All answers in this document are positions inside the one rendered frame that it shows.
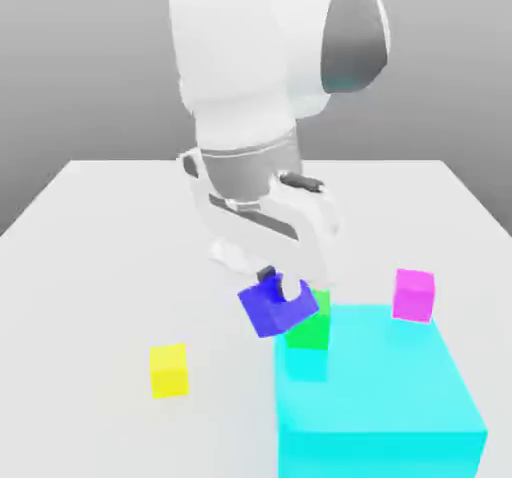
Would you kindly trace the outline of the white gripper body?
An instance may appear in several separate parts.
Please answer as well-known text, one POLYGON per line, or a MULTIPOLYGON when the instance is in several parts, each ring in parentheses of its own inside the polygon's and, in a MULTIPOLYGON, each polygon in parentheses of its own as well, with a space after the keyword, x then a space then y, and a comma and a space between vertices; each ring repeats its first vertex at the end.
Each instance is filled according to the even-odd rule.
POLYGON ((234 249, 235 268, 254 273, 272 265, 312 287, 339 280, 341 224, 327 191, 270 179, 270 191, 256 203, 236 207, 219 197, 205 177, 193 178, 191 190, 200 217, 214 238, 234 249))

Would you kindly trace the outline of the small blue cube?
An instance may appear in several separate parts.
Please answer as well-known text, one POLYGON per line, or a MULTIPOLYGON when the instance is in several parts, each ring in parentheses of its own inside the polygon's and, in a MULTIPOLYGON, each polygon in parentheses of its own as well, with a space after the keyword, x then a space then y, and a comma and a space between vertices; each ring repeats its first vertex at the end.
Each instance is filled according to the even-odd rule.
POLYGON ((260 338, 287 332, 318 311, 308 284, 300 280, 301 295, 286 302, 280 292, 282 273, 240 291, 238 298, 260 338))

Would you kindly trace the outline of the small green cube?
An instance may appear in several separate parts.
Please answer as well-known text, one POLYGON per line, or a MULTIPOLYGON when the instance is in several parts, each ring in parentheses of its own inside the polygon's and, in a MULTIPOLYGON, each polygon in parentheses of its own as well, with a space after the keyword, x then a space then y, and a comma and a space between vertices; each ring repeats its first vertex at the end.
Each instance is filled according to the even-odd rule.
POLYGON ((312 293, 318 311, 285 334, 289 348, 322 351, 328 349, 331 327, 330 291, 312 290, 312 293))

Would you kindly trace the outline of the small cyan cube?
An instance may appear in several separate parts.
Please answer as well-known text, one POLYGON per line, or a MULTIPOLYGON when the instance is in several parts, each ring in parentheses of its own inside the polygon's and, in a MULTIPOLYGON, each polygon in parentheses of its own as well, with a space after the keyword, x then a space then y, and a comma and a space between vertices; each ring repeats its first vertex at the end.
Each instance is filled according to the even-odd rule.
POLYGON ((300 382, 327 380, 327 350, 286 347, 284 362, 286 373, 291 380, 300 382))

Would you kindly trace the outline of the small magenta cube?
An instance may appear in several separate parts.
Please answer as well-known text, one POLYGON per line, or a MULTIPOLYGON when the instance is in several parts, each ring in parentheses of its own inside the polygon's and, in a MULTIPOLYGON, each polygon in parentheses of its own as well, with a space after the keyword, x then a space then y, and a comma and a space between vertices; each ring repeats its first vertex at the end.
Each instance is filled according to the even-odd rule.
POLYGON ((396 271, 392 317, 418 323, 432 318, 436 287, 430 272, 399 268, 396 271))

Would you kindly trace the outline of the small yellow cube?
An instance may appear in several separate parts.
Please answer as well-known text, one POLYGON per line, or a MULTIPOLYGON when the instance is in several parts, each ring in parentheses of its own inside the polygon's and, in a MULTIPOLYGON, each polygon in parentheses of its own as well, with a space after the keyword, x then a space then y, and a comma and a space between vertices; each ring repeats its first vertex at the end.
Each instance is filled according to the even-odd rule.
POLYGON ((189 393, 186 345, 151 347, 150 379, 152 395, 156 399, 186 396, 189 393))

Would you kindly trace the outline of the large cyan box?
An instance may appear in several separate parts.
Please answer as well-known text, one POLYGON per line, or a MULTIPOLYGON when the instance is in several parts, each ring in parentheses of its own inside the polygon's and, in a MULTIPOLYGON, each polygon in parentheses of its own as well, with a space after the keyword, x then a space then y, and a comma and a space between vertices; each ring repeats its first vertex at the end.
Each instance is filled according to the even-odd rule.
POLYGON ((325 382, 291 380, 286 347, 278 337, 277 478, 476 478, 487 428, 435 323, 333 307, 325 382))

